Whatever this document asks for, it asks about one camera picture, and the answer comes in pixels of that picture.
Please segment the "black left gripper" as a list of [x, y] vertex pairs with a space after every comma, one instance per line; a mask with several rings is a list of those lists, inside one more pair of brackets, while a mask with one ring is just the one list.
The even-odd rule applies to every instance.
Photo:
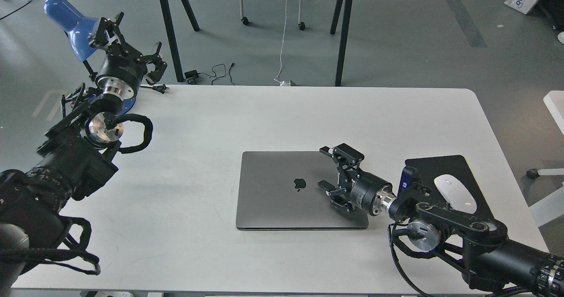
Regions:
[[[141, 56], [140, 61], [136, 61], [133, 51], [126, 50], [124, 36], [119, 30], [123, 17], [124, 12], [119, 12], [115, 18], [100, 18], [97, 29], [88, 37], [91, 48], [104, 50], [106, 54], [95, 78], [104, 100], [131, 100], [137, 96], [145, 74], [147, 82], [154, 85], [168, 67], [160, 54], [162, 42], [157, 42], [155, 52]], [[148, 72], [146, 64], [152, 64], [154, 69]]]

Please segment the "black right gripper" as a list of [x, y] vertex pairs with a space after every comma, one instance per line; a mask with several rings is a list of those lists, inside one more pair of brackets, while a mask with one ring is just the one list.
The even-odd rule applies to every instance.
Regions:
[[348, 144], [334, 148], [323, 146], [319, 151], [333, 160], [340, 174], [340, 187], [326, 180], [318, 182], [318, 187], [330, 198], [331, 205], [347, 213], [359, 208], [371, 216], [388, 211], [393, 202], [392, 184], [360, 169], [364, 154]]

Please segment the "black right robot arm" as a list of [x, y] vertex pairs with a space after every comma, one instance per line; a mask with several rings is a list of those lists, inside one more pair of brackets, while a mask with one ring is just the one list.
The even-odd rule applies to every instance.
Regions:
[[393, 263], [403, 279], [426, 296], [407, 277], [396, 249], [415, 259], [435, 257], [461, 273], [470, 289], [490, 297], [530, 292], [536, 297], [563, 295], [563, 257], [543, 252], [508, 237], [506, 225], [494, 218], [462, 211], [438, 190], [423, 182], [418, 169], [406, 165], [397, 194], [386, 180], [360, 168], [364, 155], [347, 144], [319, 150], [336, 165], [336, 186], [322, 180], [335, 207], [392, 219], [387, 238]]

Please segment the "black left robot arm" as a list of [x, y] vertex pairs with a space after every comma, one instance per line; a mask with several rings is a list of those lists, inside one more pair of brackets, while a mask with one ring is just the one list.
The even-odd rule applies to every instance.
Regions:
[[82, 217], [62, 216], [69, 199], [90, 196], [118, 171], [117, 153], [132, 154], [148, 147], [153, 124], [147, 116], [123, 112], [125, 100], [137, 96], [141, 80], [158, 82], [167, 68], [160, 56], [143, 55], [125, 42], [119, 30], [124, 13], [101, 18], [87, 38], [88, 45], [106, 53], [103, 66], [82, 85], [62, 97], [72, 111], [46, 134], [37, 148], [41, 161], [27, 172], [1, 173], [1, 295], [40, 264], [59, 265], [98, 275], [99, 257], [87, 246], [91, 224]]

